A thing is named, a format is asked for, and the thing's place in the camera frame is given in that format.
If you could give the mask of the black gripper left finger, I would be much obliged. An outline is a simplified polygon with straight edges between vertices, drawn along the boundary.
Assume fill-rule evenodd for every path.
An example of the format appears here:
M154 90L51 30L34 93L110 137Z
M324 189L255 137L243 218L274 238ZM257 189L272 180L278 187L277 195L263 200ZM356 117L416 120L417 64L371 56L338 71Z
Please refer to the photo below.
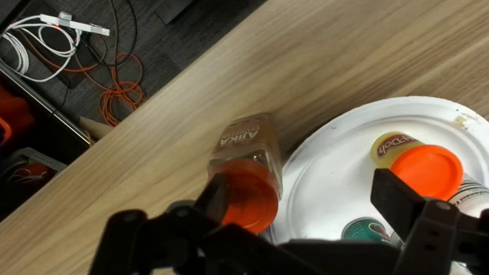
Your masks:
M196 201L173 203L150 218L144 210L113 213L89 275L278 275L284 255L237 224L222 224L231 206L231 178L214 175Z

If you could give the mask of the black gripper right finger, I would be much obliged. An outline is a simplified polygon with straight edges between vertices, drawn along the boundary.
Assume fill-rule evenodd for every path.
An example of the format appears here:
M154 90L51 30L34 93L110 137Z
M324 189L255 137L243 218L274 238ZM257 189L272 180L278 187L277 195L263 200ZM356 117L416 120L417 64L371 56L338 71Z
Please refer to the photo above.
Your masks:
M370 201L404 239L394 275L449 275L454 261L489 275L489 213L478 218L423 198L390 169L374 171Z

